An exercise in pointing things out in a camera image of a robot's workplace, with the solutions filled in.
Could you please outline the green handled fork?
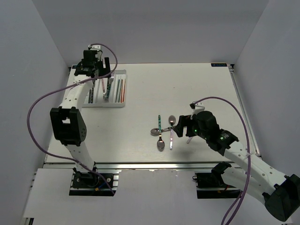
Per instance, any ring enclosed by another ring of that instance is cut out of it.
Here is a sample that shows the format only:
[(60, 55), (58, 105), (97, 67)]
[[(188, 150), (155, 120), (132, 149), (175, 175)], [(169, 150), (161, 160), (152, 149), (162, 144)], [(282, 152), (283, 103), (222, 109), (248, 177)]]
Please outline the green handled fork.
[(114, 75), (115, 75), (115, 73), (112, 73), (111, 77), (107, 78), (106, 97), (110, 96), (110, 91), (111, 91), (112, 83), (114, 81)]

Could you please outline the orange chopstick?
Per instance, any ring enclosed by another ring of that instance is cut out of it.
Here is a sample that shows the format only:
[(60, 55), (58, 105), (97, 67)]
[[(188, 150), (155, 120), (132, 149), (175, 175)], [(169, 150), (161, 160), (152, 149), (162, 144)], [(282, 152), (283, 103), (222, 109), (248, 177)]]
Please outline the orange chopstick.
[(125, 102), (125, 93), (126, 93), (126, 79), (124, 80), (122, 103)]

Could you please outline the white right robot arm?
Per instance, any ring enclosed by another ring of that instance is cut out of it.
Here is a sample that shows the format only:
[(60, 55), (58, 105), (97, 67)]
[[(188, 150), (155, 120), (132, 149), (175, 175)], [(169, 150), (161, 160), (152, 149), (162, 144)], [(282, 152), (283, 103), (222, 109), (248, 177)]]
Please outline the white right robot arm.
[(209, 111), (181, 115), (174, 128), (178, 137), (199, 136), (208, 146), (244, 170), (232, 169), (219, 163), (212, 174), (212, 183), (222, 187), (226, 183), (242, 189), (248, 181), (247, 193), (260, 201), (277, 220), (285, 222), (300, 207), (300, 179), (288, 176), (251, 155), (231, 132), (221, 129), (215, 116)]

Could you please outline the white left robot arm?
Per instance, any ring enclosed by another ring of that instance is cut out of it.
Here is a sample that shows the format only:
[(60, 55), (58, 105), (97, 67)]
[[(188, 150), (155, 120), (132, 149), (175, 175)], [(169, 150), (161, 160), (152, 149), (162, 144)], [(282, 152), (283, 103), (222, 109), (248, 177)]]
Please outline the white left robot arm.
[(95, 170), (95, 163), (84, 142), (87, 128), (81, 109), (95, 81), (82, 81), (110, 73), (109, 58), (102, 60), (101, 55), (102, 51), (98, 45), (83, 51), (83, 58), (75, 68), (72, 81), (74, 87), (70, 88), (60, 106), (50, 111), (54, 137), (67, 148), (72, 159), (76, 161), (76, 172), (85, 173), (83, 182), (88, 187), (98, 184), (99, 175), (91, 171)]

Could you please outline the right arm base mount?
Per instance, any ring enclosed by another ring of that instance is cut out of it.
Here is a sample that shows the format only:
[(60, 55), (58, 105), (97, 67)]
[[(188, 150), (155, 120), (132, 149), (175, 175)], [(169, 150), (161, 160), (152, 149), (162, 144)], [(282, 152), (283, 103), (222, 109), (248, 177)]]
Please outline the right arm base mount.
[(225, 184), (221, 175), (225, 169), (232, 167), (227, 162), (220, 162), (211, 172), (196, 173), (192, 179), (196, 182), (198, 199), (227, 199), (237, 198), (241, 190)]

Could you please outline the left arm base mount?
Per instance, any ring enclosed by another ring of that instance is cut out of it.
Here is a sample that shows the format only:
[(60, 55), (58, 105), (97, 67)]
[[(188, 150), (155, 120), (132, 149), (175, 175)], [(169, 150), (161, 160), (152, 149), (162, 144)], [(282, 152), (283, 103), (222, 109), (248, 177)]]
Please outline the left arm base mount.
[(104, 178), (90, 172), (80, 172), (73, 168), (69, 196), (114, 196), (109, 184), (113, 188), (114, 174), (103, 173)]

